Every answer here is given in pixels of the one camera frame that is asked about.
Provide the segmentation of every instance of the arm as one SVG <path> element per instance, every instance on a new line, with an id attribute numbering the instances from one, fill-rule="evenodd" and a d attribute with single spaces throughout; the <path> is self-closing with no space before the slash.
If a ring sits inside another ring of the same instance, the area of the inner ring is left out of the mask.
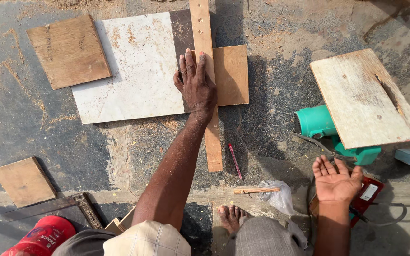
<path id="1" fill-rule="evenodd" d="M 200 143 L 218 101 L 216 85 L 205 74 L 205 62 L 203 52 L 200 52 L 197 68 L 189 49 L 186 49 L 185 56 L 180 55 L 183 82 L 176 71 L 174 84 L 185 98 L 191 114 L 137 202 L 132 225 L 154 220 L 171 224 L 178 230 L 181 227 Z"/>
<path id="2" fill-rule="evenodd" d="M 345 162 L 335 159 L 335 164 L 338 170 L 325 156 L 316 158 L 312 164 L 319 199 L 315 256 L 349 255 L 349 205 L 362 188 L 363 173 L 361 167 L 356 166 L 349 175 Z"/>

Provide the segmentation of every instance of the green power tool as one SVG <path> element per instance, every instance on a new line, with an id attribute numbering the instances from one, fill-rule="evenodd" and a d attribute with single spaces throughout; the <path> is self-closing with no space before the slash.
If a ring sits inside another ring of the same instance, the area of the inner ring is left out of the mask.
<path id="1" fill-rule="evenodd" d="M 356 165 L 369 165 L 376 160 L 380 146 L 345 149 L 341 143 L 335 124 L 333 123 L 327 105 L 314 108 L 302 108 L 294 113 L 295 133 L 321 147 L 324 151 L 341 160 L 351 161 Z M 334 151 L 325 148 L 317 139 L 329 136 L 332 139 Z"/>

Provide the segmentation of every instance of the green electric motor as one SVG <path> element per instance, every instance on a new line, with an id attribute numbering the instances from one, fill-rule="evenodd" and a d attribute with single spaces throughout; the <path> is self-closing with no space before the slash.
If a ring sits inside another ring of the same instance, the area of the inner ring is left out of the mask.
<path id="1" fill-rule="evenodd" d="M 327 105 L 302 108 L 294 113 L 295 132 L 313 139 L 330 136 L 335 151 L 344 156 L 355 157 L 356 165 L 369 165 L 376 160 L 380 146 L 345 149 L 341 143 Z"/>

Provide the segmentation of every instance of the gray trousers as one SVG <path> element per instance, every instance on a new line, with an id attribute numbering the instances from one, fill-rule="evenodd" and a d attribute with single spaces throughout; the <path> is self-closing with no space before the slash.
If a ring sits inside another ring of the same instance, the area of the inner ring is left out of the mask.
<path id="1" fill-rule="evenodd" d="M 53 256 L 103 256 L 103 244 L 115 237 L 105 230 L 85 230 L 61 244 Z M 304 256 L 296 239 L 277 220 L 248 218 L 237 233 L 229 236 L 229 256 Z"/>

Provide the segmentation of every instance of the hand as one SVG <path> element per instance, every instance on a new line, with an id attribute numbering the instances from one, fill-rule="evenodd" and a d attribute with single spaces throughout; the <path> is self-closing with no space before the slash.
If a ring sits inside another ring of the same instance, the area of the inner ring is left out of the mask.
<path id="1" fill-rule="evenodd" d="M 356 166 L 349 175 L 345 162 L 335 158 L 338 171 L 322 155 L 312 164 L 312 171 L 316 177 L 316 194 L 320 203 L 347 204 L 362 188 L 363 173 L 360 166 Z"/>
<path id="2" fill-rule="evenodd" d="M 186 49 L 185 55 L 179 56 L 183 82 L 181 82 L 177 70 L 174 74 L 174 84 L 188 104 L 191 115 L 209 123 L 213 117 L 214 107 L 218 102 L 218 93 L 216 85 L 205 72 L 206 61 L 206 56 L 201 51 L 200 61 L 196 68 L 191 50 Z"/>

